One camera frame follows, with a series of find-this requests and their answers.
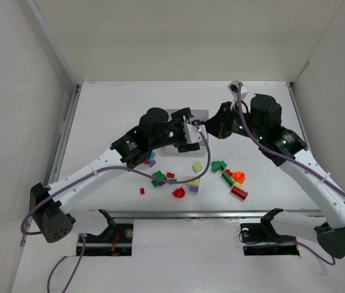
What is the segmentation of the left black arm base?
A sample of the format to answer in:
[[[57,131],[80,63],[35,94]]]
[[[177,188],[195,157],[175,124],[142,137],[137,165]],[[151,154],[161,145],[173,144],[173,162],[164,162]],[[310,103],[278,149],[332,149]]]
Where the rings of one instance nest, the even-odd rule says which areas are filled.
[[[104,209],[77,213],[72,232],[78,234],[78,256],[132,255],[133,221],[115,220]]]

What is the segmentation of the lime green lego brick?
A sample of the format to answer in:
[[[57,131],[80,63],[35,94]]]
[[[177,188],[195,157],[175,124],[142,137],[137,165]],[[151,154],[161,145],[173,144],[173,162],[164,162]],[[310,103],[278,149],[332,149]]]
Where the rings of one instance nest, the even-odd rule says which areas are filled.
[[[197,173],[197,172],[200,172],[204,169],[204,166],[202,165],[202,163],[200,162],[195,162],[193,165],[192,165],[192,169]]]

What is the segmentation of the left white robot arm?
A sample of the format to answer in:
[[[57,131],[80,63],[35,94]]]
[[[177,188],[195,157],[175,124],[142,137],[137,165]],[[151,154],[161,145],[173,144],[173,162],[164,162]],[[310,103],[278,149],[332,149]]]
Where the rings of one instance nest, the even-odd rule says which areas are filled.
[[[194,118],[190,108],[172,114],[150,108],[138,125],[88,165],[48,186],[34,185],[27,218],[33,219],[46,242],[55,243],[73,229],[73,208],[103,184],[126,172],[135,173],[156,149],[172,145],[180,152],[196,151],[206,138],[205,126]]]

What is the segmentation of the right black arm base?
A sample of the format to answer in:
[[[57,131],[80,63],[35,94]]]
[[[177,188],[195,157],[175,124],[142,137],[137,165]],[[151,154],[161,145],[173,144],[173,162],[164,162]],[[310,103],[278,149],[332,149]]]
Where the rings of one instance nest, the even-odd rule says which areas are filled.
[[[275,216],[283,209],[275,208],[260,218],[259,222],[241,223],[238,235],[243,244],[244,256],[299,256],[296,238],[278,234],[272,226]]]

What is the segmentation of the lime and purple lego stack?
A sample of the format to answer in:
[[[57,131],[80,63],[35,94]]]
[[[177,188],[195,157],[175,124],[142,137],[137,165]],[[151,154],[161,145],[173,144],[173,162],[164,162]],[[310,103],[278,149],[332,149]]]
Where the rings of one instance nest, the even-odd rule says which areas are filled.
[[[195,179],[193,176],[190,176],[188,179],[190,179],[190,182],[187,183],[189,191],[192,193],[197,194],[199,192],[199,186],[200,186],[200,179]]]

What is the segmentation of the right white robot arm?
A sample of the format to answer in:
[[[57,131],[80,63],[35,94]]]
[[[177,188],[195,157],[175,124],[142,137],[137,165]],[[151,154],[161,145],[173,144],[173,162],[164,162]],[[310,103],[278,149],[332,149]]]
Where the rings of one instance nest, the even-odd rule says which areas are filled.
[[[316,162],[307,144],[282,126],[282,107],[269,96],[256,94],[246,107],[236,97],[222,103],[204,125],[207,133],[226,139],[232,134],[248,137],[275,166],[289,175],[313,200],[323,216],[291,215],[280,208],[270,210],[254,226],[249,243],[289,243],[292,236],[316,242],[331,257],[345,257],[345,192]]]

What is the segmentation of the green lego brick stack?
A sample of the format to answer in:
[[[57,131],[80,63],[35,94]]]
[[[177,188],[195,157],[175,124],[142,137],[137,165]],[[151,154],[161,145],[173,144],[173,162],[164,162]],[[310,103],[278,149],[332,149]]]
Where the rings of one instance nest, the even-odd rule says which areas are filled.
[[[151,184],[154,188],[161,187],[167,182],[167,177],[160,170],[152,174]]]

